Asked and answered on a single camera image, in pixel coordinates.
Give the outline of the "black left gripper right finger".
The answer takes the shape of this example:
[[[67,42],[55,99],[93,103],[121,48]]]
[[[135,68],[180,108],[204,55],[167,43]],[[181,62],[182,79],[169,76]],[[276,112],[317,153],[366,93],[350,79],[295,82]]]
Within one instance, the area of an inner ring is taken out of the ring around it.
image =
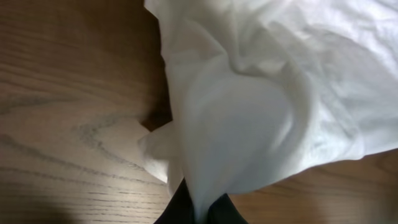
[[[207,224],[248,224],[227,194],[216,200],[208,210]]]

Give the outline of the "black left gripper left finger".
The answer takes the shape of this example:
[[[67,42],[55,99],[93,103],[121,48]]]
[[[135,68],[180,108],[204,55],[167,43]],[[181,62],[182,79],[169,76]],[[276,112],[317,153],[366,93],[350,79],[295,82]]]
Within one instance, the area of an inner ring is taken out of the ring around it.
[[[195,224],[195,212],[185,179],[154,224]]]

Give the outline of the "white t-shirt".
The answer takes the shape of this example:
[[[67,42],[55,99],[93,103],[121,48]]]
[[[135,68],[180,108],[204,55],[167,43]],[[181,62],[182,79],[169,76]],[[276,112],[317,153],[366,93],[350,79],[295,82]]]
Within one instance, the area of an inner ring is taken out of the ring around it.
[[[203,223],[224,194],[397,147],[397,2],[169,1],[159,22],[173,119],[145,168]]]

